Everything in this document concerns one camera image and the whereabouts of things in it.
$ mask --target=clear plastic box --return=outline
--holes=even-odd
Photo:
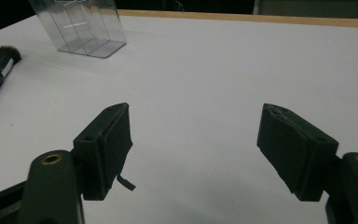
[[[29,0],[59,51],[106,58],[126,45],[114,0]]]

